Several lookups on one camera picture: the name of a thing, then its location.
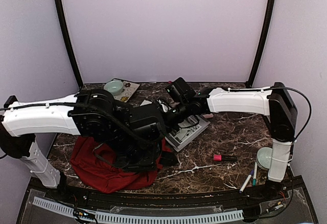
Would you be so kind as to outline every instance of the brown marble tabletop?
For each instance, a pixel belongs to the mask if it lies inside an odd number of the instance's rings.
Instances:
[[[195,91],[202,87],[244,87],[242,83],[189,83]],[[167,83],[142,83],[128,103],[137,106],[143,100],[158,97],[170,99],[165,91]],[[103,84],[87,84],[83,89],[103,88]],[[130,193],[177,194],[203,193],[239,189],[254,168],[257,151],[272,146],[269,131],[260,115],[243,113],[218,113],[210,118],[211,124],[193,142],[176,153],[179,164],[163,168],[155,182]],[[71,186],[90,188],[76,176],[69,160],[76,136],[59,134],[49,154],[54,167],[63,171]],[[214,154],[235,155],[238,161],[215,162]],[[266,171],[258,169],[257,184],[262,184]]]

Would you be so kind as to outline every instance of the white vent strip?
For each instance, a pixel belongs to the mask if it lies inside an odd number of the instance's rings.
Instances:
[[[33,205],[39,206],[43,209],[55,212],[60,215],[73,217],[73,208],[63,206],[59,203],[55,203],[39,197],[34,197]],[[176,217],[147,217],[147,216],[133,216],[133,215],[117,215],[110,214],[101,211],[90,211],[90,213],[96,214],[96,218],[99,223],[113,224],[113,223],[125,223],[125,224],[214,224],[214,223],[226,223],[231,221],[243,220],[243,211],[231,211],[219,214],[210,215],[196,215],[196,216],[176,216]]]

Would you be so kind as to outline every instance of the red fabric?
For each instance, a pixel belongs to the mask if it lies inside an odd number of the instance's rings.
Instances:
[[[121,189],[136,190],[151,185],[162,168],[157,159],[157,170],[134,173],[123,172],[111,167],[93,155],[93,149],[99,144],[91,137],[78,137],[71,157],[71,165],[81,181],[104,193],[112,193]],[[162,141],[162,149],[170,151]],[[96,150],[97,154],[113,163],[115,153],[106,144]]]

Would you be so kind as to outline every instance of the wall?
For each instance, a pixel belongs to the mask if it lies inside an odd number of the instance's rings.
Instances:
[[[267,0],[63,0],[85,83],[245,82]]]
[[[305,93],[313,106],[308,128],[295,146],[292,168],[304,177],[321,223],[327,223],[327,0],[276,0],[256,86],[281,81]],[[308,114],[303,98],[297,128]]]
[[[0,12],[0,104],[10,95],[30,102],[76,92],[54,0],[0,0]],[[53,138],[37,137],[43,153]],[[0,223],[16,223],[30,176],[19,160],[0,161]]]

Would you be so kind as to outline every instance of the white bowl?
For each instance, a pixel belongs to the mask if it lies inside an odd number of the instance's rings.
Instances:
[[[120,95],[123,91],[124,84],[122,81],[119,80],[112,80],[110,82],[107,82],[106,85],[104,85],[103,89],[110,92],[112,95]]]
[[[259,168],[269,170],[271,164],[272,148],[263,147],[256,153],[256,163]]]

